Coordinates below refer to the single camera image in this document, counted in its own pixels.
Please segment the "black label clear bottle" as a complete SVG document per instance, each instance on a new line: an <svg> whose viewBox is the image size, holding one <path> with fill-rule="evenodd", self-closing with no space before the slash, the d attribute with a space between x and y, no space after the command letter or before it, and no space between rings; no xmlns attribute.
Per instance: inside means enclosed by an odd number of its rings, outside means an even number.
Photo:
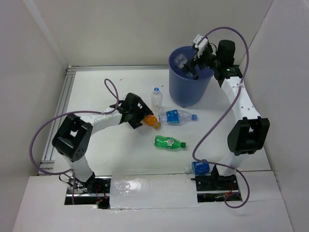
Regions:
<svg viewBox="0 0 309 232"><path fill-rule="evenodd" d="M188 69L188 58L184 54L179 54L175 60L174 63L177 68L181 70L187 70Z"/></svg>

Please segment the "orange plastic bottle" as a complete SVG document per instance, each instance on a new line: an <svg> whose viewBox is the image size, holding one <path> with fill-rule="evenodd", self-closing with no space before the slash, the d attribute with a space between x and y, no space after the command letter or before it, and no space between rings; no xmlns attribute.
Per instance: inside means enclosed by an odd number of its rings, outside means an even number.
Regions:
<svg viewBox="0 0 309 232"><path fill-rule="evenodd" d="M156 116L154 115L148 115L143 119L143 122L153 127L155 130L159 129L161 127L161 123L157 120Z"/></svg>

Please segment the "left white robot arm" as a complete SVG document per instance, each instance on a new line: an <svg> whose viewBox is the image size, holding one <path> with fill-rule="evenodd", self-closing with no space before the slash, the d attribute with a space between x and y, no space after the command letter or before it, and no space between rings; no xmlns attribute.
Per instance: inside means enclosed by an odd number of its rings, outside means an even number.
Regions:
<svg viewBox="0 0 309 232"><path fill-rule="evenodd" d="M85 193L95 188L95 173L91 170L85 154L91 136L105 128L128 123L133 129L142 126L142 121L153 112L136 94L128 93L124 100L99 113L77 116L68 114L52 140L53 147L67 161L75 174L78 187Z"/></svg>

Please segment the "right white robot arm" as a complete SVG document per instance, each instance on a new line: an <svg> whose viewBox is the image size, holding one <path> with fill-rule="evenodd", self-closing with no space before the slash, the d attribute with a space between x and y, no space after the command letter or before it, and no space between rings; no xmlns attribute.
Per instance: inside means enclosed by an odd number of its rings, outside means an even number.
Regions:
<svg viewBox="0 0 309 232"><path fill-rule="evenodd" d="M230 152L222 157L219 164L214 165L211 172L211 185L215 189L226 186L243 161L263 148L270 127L269 119L261 117L252 104L239 66L234 64L235 48L233 41L221 40L214 52L208 39L198 35L193 41L196 53L183 67L194 79L200 77L196 67L201 70L212 69L215 79L232 105L231 110L236 120L227 136Z"/></svg>

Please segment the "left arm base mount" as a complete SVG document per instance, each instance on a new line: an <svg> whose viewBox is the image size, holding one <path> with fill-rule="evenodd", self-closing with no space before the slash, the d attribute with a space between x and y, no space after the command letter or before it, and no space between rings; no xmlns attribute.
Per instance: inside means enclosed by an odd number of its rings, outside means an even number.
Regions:
<svg viewBox="0 0 309 232"><path fill-rule="evenodd" d="M77 180L73 183L73 177L67 174L58 178L67 187L64 205L94 205L98 209L110 209L110 176L97 176L88 188Z"/></svg>

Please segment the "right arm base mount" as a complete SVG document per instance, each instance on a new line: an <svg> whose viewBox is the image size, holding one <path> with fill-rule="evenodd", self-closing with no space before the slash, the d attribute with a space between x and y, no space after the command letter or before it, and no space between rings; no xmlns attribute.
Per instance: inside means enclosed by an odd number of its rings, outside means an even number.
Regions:
<svg viewBox="0 0 309 232"><path fill-rule="evenodd" d="M212 183L210 174L196 175L191 181L196 185L198 203L223 202L229 195L227 201L242 201L235 175L217 184Z"/></svg>

